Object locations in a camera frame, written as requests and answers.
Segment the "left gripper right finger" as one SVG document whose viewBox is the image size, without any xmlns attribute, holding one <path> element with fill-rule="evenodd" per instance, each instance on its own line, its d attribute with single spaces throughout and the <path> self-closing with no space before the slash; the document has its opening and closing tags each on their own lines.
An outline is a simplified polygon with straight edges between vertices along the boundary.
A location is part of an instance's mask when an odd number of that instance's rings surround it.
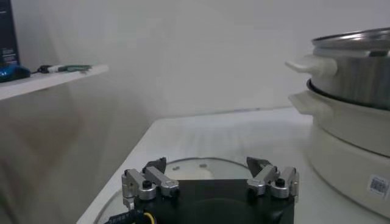
<svg viewBox="0 0 390 224">
<path fill-rule="evenodd" d="M 295 167 L 280 170 L 266 159 L 247 157 L 247 167 L 252 178 L 247 180 L 247 190 L 255 197 L 267 192 L 274 198 L 297 198 L 299 195 L 299 173 Z"/>
</svg>

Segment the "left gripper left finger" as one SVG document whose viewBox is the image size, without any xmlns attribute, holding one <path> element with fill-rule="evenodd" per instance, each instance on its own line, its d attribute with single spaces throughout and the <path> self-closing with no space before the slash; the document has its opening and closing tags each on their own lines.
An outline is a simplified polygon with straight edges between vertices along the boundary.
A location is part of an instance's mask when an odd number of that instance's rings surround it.
<svg viewBox="0 0 390 224">
<path fill-rule="evenodd" d="M 129 201 L 138 197 L 149 201 L 157 196 L 157 191 L 163 197 L 176 198 L 180 194 L 177 180 L 165 175 L 167 160 L 165 157 L 149 161 L 139 172 L 136 169 L 126 169 L 121 176 L 122 197 Z"/>
</svg>

